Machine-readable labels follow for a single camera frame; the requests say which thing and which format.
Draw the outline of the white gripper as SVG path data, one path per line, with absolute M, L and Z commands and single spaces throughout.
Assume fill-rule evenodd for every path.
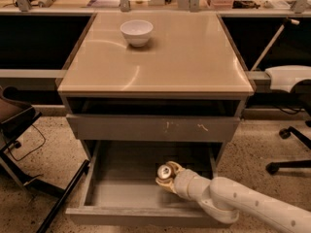
M 200 201 L 202 199 L 203 193 L 211 183 L 209 179 L 199 176 L 190 169 L 185 170 L 184 167 L 174 161 L 168 161 L 166 166 L 169 179 L 155 179 L 160 187 L 171 193 L 176 192 L 181 198 L 190 201 Z

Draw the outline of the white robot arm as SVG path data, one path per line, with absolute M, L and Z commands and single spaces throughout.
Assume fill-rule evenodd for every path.
M 212 218 L 232 224 L 239 212 L 254 216 L 282 233 L 311 233 L 311 213 L 266 196 L 225 177 L 212 180 L 174 161 L 157 169 L 156 183 L 179 197 L 196 202 Z

